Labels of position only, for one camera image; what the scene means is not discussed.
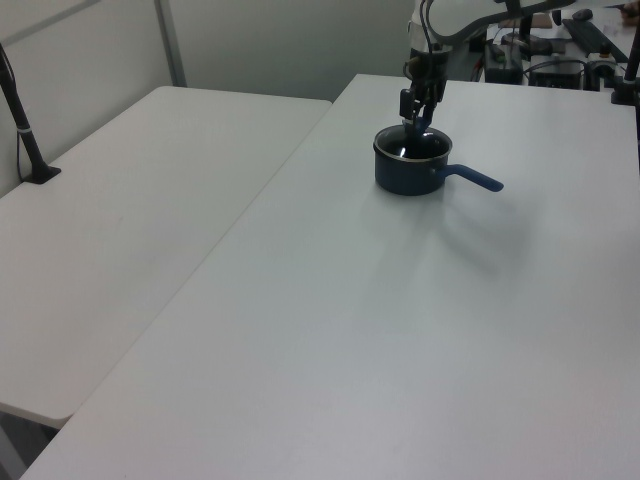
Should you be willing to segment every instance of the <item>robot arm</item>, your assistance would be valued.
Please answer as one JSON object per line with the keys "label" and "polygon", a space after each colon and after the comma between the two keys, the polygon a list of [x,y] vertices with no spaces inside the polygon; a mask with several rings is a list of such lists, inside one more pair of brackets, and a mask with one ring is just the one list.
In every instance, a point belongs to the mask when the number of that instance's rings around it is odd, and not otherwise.
{"label": "robot arm", "polygon": [[405,74],[411,88],[403,90],[400,115],[407,133],[422,134],[442,101],[451,47],[488,25],[510,18],[563,8],[618,5],[621,0],[416,0],[409,26],[411,60]]}

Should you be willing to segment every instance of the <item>white tabletop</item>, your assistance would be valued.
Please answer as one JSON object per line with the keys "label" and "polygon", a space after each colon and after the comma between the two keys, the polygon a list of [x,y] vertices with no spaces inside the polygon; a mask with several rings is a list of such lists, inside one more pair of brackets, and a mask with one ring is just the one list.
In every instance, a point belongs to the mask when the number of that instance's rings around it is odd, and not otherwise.
{"label": "white tabletop", "polygon": [[356,78],[24,480],[640,478],[633,109],[451,82],[506,188],[402,198],[406,84]]}
{"label": "white tabletop", "polygon": [[0,200],[0,411],[60,427],[328,102],[160,88]]}

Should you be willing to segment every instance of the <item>white wall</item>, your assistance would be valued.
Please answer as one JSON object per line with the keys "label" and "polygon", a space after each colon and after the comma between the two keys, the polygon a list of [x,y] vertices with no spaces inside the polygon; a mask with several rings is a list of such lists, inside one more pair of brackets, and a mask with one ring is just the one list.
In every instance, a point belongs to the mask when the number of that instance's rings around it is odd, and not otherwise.
{"label": "white wall", "polygon": [[[153,0],[102,0],[5,50],[47,162],[171,84]],[[0,196],[18,183],[15,134],[0,95]]]}
{"label": "white wall", "polygon": [[190,87],[335,100],[402,75],[413,0],[170,0]]}

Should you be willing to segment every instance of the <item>saucepan handle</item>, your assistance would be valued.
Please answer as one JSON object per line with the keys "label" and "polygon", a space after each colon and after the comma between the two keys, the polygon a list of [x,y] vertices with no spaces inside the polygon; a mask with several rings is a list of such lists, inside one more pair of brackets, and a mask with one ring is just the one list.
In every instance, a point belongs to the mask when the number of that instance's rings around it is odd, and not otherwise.
{"label": "saucepan handle", "polygon": [[486,175],[464,165],[448,165],[438,170],[436,175],[443,180],[449,175],[458,175],[492,192],[499,192],[504,188],[504,185],[497,180],[487,177]]}

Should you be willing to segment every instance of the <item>pot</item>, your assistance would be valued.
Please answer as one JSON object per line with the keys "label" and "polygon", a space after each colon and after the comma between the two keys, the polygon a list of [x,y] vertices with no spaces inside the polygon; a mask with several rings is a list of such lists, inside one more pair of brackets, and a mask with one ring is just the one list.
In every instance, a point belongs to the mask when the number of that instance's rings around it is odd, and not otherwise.
{"label": "pot", "polygon": [[402,125],[385,128],[376,135],[376,181],[398,195],[416,196],[435,192],[450,175],[466,178],[492,192],[504,185],[464,165],[448,165],[451,139],[435,128],[421,136],[409,136]]}

